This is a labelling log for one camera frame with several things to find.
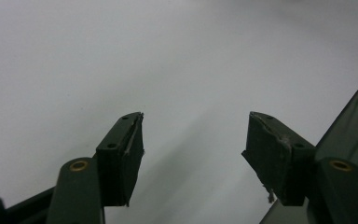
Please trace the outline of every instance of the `brass screw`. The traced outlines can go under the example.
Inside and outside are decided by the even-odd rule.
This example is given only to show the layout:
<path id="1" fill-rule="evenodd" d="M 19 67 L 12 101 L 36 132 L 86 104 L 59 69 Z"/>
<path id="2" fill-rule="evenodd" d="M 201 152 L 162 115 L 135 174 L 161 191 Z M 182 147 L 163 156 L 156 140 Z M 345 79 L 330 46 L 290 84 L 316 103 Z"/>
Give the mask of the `brass screw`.
<path id="1" fill-rule="evenodd" d="M 344 172 L 350 172 L 352 170 L 351 166 L 345 161 L 330 161 L 330 165 L 333 166 L 335 169 Z"/>
<path id="2" fill-rule="evenodd" d="M 71 164 L 69 169 L 73 172 L 78 172 L 78 171 L 85 170 L 88 165 L 89 163 L 87 161 L 75 161 L 74 163 Z"/>

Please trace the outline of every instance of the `white surface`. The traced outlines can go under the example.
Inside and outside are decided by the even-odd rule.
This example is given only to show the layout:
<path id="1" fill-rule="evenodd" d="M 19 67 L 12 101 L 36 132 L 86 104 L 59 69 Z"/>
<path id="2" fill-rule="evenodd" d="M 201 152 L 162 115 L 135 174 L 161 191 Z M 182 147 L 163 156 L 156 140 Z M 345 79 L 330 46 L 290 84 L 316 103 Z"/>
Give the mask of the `white surface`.
<path id="1" fill-rule="evenodd" d="M 358 1 L 0 1 L 0 197 L 55 185 L 143 111 L 130 208 L 107 223 L 258 223 L 248 114 L 316 144 L 358 88 Z"/>

